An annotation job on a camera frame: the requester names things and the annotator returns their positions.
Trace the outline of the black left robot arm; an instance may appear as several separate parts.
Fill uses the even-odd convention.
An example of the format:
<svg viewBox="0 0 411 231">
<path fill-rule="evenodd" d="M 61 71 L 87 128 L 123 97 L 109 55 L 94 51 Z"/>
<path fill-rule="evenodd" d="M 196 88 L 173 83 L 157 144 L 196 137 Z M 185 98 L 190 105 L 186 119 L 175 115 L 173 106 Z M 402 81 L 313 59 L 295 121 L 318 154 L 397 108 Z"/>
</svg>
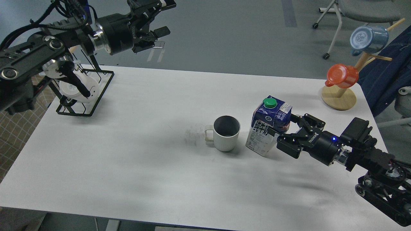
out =
<svg viewBox="0 0 411 231">
<path fill-rule="evenodd" d="M 93 58 L 103 49 L 115 55 L 138 53 L 155 46 L 170 34 L 168 27 L 150 30 L 162 11 L 176 7 L 173 0 L 128 0 L 128 14 L 115 13 L 94 19 L 77 0 L 53 0 L 37 21 L 11 32 L 1 43 L 1 111 L 10 115 L 34 110 L 37 96 L 53 78 L 74 85 L 82 96 L 91 91 L 74 73 L 69 48 L 81 46 Z"/>
</svg>

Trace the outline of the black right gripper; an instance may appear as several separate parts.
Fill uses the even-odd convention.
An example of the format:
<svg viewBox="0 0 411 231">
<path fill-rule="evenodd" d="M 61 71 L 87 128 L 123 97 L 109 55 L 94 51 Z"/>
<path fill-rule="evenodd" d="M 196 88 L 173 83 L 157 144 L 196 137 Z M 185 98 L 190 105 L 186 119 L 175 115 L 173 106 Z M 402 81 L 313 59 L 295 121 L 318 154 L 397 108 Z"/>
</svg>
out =
<svg viewBox="0 0 411 231">
<path fill-rule="evenodd" d="M 324 131 L 325 122 L 310 114 L 291 114 L 291 122 L 298 125 L 296 133 L 278 132 L 272 127 L 267 129 L 266 143 L 276 142 L 276 147 L 289 156 L 298 159 L 305 151 L 311 157 L 329 166 L 342 152 L 339 138 Z"/>
</svg>

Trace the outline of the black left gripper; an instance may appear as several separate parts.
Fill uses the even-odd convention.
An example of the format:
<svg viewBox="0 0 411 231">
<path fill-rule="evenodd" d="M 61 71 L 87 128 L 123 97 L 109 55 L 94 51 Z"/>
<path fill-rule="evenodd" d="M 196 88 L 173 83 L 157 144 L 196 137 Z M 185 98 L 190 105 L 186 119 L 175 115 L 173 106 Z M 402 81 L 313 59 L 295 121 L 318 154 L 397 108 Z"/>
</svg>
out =
<svg viewBox="0 0 411 231">
<path fill-rule="evenodd" d="M 150 30 L 153 17 L 177 6 L 174 0 L 128 0 L 130 13 L 115 13 L 96 19 L 92 33 L 94 49 L 110 55 L 132 50 L 135 54 L 153 48 L 159 38 L 170 35 L 167 26 Z"/>
</svg>

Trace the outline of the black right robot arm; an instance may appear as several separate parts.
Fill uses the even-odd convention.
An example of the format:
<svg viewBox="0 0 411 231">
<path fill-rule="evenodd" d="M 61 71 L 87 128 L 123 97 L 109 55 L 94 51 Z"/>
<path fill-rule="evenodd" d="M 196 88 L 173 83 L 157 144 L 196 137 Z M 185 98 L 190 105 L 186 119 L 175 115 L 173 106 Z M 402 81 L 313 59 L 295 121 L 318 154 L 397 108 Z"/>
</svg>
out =
<svg viewBox="0 0 411 231">
<path fill-rule="evenodd" d="M 397 224 L 410 225 L 410 164 L 375 147 L 368 120 L 355 117 L 340 136 L 325 131 L 325 122 L 310 114 L 292 115 L 291 121 L 299 127 L 296 133 L 267 128 L 279 150 L 295 159 L 305 151 L 327 166 L 338 162 L 348 171 L 363 167 L 367 173 L 358 178 L 356 193 Z"/>
</svg>

